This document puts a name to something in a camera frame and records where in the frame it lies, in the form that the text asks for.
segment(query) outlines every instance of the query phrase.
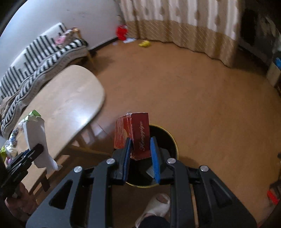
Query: white wall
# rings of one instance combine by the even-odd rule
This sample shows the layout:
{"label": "white wall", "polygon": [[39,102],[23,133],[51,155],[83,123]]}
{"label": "white wall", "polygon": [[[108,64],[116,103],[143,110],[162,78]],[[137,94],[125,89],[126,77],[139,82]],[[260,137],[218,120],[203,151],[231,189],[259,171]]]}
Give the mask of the white wall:
{"label": "white wall", "polygon": [[0,37],[0,79],[26,46],[56,23],[78,27],[92,49],[116,37],[117,14],[114,0],[28,0]]}

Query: cardboard box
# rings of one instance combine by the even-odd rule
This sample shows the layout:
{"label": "cardboard box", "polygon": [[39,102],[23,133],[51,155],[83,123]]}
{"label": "cardboard box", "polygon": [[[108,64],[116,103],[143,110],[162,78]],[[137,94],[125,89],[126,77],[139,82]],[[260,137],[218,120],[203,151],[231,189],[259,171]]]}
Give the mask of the cardboard box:
{"label": "cardboard box", "polygon": [[132,159],[151,157],[148,113],[127,113],[116,120],[114,148],[124,148],[127,137],[133,141]]}

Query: sofa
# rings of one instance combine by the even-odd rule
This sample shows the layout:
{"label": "sofa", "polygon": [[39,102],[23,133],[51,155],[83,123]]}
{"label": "sofa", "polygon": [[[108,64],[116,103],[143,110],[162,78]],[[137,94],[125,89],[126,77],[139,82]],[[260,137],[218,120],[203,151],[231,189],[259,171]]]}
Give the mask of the sofa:
{"label": "sofa", "polygon": [[74,59],[89,56],[87,42],[78,31],[72,42],[59,47],[55,39],[66,31],[58,23],[37,37],[14,60],[0,81],[1,132],[8,139],[26,107],[41,87]]}

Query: blue object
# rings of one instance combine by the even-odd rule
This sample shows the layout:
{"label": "blue object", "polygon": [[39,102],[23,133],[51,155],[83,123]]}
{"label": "blue object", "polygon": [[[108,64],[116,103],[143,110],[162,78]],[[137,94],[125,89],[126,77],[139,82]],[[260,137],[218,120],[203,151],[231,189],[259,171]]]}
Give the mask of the blue object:
{"label": "blue object", "polygon": [[10,142],[13,147],[15,147],[17,145],[17,139],[16,139],[15,135],[10,138]]}
{"label": "blue object", "polygon": [[27,149],[27,150],[25,150],[24,152],[22,152],[22,156],[25,156],[29,151],[30,151],[30,150]]}
{"label": "blue object", "polygon": [[128,146],[126,147],[126,155],[123,165],[123,181],[126,182],[128,179],[128,172],[129,172],[129,166],[130,166],[130,158],[131,158],[131,149],[132,149],[132,140],[129,140]]}
{"label": "blue object", "polygon": [[150,139],[150,152],[151,152],[151,159],[152,159],[152,165],[154,170],[154,179],[156,180],[156,183],[160,183],[160,164],[158,160],[157,155],[157,149],[156,145],[154,143],[153,138]]}
{"label": "blue object", "polygon": [[275,60],[275,65],[276,65],[279,69],[281,69],[281,59],[276,58],[276,60]]}
{"label": "blue object", "polygon": [[14,130],[12,131],[12,135],[13,135],[13,134],[14,134],[14,135],[17,135],[18,132],[19,132],[19,128],[17,127],[16,129],[14,129]]}

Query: gold rim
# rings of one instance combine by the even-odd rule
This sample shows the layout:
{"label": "gold rim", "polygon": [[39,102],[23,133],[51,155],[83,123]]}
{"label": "gold rim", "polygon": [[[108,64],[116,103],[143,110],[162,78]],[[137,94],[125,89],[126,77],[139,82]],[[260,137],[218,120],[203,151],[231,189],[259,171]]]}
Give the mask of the gold rim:
{"label": "gold rim", "polygon": [[[149,126],[158,127],[158,128],[160,128],[160,129],[162,129],[163,131],[165,131],[165,132],[171,137],[171,139],[173,140],[173,142],[174,142],[174,144],[175,144],[175,146],[176,146],[176,159],[178,160],[178,159],[180,158],[180,155],[179,155],[179,151],[178,151],[178,145],[177,145],[177,143],[176,143],[174,137],[173,137],[166,129],[164,129],[164,128],[162,128],[162,127],[156,125],[156,124],[150,124]],[[137,188],[152,188],[152,187],[155,187],[155,186],[159,185],[159,184],[153,184],[153,185],[141,186],[141,185],[131,184],[131,183],[129,183],[129,182],[126,182],[126,183],[127,183],[128,185],[130,185],[130,186],[137,187]]]}

